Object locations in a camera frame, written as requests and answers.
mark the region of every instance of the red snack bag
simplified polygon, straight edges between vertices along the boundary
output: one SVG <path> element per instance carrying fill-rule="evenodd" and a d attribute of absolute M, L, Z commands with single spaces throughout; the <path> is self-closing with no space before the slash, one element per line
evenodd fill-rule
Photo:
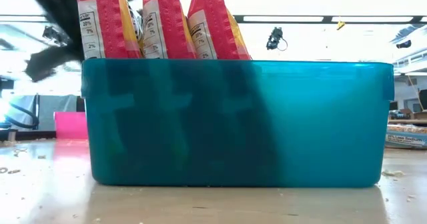
<path fill-rule="evenodd" d="M 145 58 L 195 58 L 179 0 L 143 0 L 142 13 Z"/>
<path fill-rule="evenodd" d="M 142 58 L 127 0 L 77 0 L 85 59 Z"/>
<path fill-rule="evenodd" d="M 224 0 L 191 0 L 188 23 L 199 58 L 251 59 Z"/>

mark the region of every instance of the teal plastic bin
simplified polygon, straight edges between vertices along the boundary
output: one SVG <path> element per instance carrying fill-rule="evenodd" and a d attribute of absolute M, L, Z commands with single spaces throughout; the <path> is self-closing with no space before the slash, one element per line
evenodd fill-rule
<path fill-rule="evenodd" d="M 93 177 L 107 185 L 369 187 L 393 66 L 90 59 Z"/>

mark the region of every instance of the translucent plastic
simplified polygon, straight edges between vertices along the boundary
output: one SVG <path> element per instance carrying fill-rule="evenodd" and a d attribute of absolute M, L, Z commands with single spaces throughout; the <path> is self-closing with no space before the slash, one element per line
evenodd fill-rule
<path fill-rule="evenodd" d="M 368 187 L 380 179 L 385 63 L 90 59 L 94 178 L 108 185 Z"/>

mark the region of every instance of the ceiling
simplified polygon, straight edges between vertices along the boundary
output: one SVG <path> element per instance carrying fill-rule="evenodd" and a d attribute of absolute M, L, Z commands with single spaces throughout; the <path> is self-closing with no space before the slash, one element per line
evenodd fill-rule
<path fill-rule="evenodd" d="M 191 0 L 181 0 L 187 13 Z M 225 0 L 228 9 L 235 15 L 423 15 L 426 6 L 423 0 Z M 42 37 L 45 26 L 50 23 L 23 22 L 40 17 L 43 9 L 34 0 L 0 0 L 0 41 L 6 40 L 8 47 L 0 46 L 0 75 L 22 80 L 17 87 L 22 92 L 78 93 L 78 73 L 67 72 L 69 68 L 58 68 L 58 76 L 38 84 L 29 82 L 23 73 L 30 54 L 49 45 Z M 131 2 L 134 9 L 142 8 L 142 1 Z M 24 15 L 16 22 L 2 22 L 6 15 Z M 281 27 L 288 42 L 285 51 L 267 51 L 266 43 L 274 27 Z M 268 60 L 333 60 L 333 61 L 382 61 L 393 63 L 409 54 L 427 47 L 427 29 L 421 28 L 410 34 L 413 45 L 409 49 L 397 49 L 394 43 L 400 30 L 408 25 L 346 25 L 337 31 L 335 25 L 325 24 L 241 24 L 247 48 L 254 59 Z M 279 46 L 285 49 L 284 42 Z M 68 63 L 76 70 L 78 63 Z"/>

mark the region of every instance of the pink box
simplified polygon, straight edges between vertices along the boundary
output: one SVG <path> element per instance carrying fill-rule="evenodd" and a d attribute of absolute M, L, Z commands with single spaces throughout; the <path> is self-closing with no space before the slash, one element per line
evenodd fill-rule
<path fill-rule="evenodd" d="M 84 112 L 55 112 L 57 139 L 87 140 L 87 122 Z"/>

